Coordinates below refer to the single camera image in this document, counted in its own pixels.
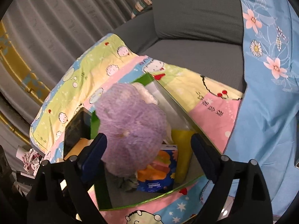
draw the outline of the gold curtain trim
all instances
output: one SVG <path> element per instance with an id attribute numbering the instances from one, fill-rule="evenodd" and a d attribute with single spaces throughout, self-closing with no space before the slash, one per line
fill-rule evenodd
<path id="1" fill-rule="evenodd" d="M 15 127 L 2 112 L 0 111 L 0 121 L 5 124 L 17 137 L 19 137 L 23 142 L 27 145 L 30 145 L 29 137 L 25 136 L 22 132 L 19 131 L 17 127 Z"/>
<path id="2" fill-rule="evenodd" d="M 35 73 L 16 51 L 9 40 L 3 21 L 0 22 L 0 62 L 16 83 L 41 106 L 50 93 L 50 89 L 38 80 Z"/>

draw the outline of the blue tissue package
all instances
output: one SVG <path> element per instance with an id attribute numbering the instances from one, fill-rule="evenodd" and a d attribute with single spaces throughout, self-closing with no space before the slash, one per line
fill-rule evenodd
<path id="1" fill-rule="evenodd" d="M 177 160 L 177 146 L 163 144 L 155 160 L 146 169 L 137 172 L 137 190 L 151 193 L 171 191 Z"/>

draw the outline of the pink flower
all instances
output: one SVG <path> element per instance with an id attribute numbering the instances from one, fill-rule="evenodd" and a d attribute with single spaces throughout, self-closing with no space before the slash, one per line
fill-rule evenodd
<path id="1" fill-rule="evenodd" d="M 287 78 L 286 69 L 280 68 L 280 59 L 275 58 L 273 61 L 270 57 L 267 56 L 268 63 L 264 62 L 264 65 L 272 71 L 272 75 L 275 79 L 279 79 L 280 76 Z"/>
<path id="2" fill-rule="evenodd" d="M 246 21 L 246 28 L 247 29 L 253 28 L 253 30 L 257 34 L 258 33 L 257 27 L 261 28 L 262 23 L 255 18 L 255 15 L 254 15 L 254 13 L 251 9 L 248 9 L 247 13 L 243 13 L 243 18 L 245 18 L 247 20 Z"/>

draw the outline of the blue floral cloth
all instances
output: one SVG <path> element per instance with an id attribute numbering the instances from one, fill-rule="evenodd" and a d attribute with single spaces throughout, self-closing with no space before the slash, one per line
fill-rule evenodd
<path id="1" fill-rule="evenodd" d="M 256 159 L 273 214 L 281 216 L 299 190 L 295 167 L 299 109 L 299 18 L 288 0 L 241 0 L 247 89 L 225 150 L 234 161 Z M 238 181 L 230 195 L 235 196 Z M 203 193 L 205 201 L 213 185 Z"/>

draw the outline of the metal bolt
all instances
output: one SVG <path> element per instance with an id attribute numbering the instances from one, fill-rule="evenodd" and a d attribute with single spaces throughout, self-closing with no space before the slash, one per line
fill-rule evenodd
<path id="1" fill-rule="evenodd" d="M 222 155 L 222 156 L 221 156 L 221 160 L 222 160 L 222 161 L 228 161 L 228 160 L 229 160 L 229 157 L 226 156 L 226 155 Z"/>
<path id="2" fill-rule="evenodd" d="M 76 161 L 77 160 L 77 156 L 76 155 L 73 155 L 73 156 L 70 156 L 70 161 Z"/>
<path id="3" fill-rule="evenodd" d="M 255 159 L 251 159 L 250 163 L 254 166 L 258 164 L 257 160 L 255 160 Z"/>
<path id="4" fill-rule="evenodd" d="M 48 162 L 49 162 L 48 160 L 44 160 L 41 162 L 41 164 L 42 164 L 42 166 L 46 166 L 48 164 Z"/>

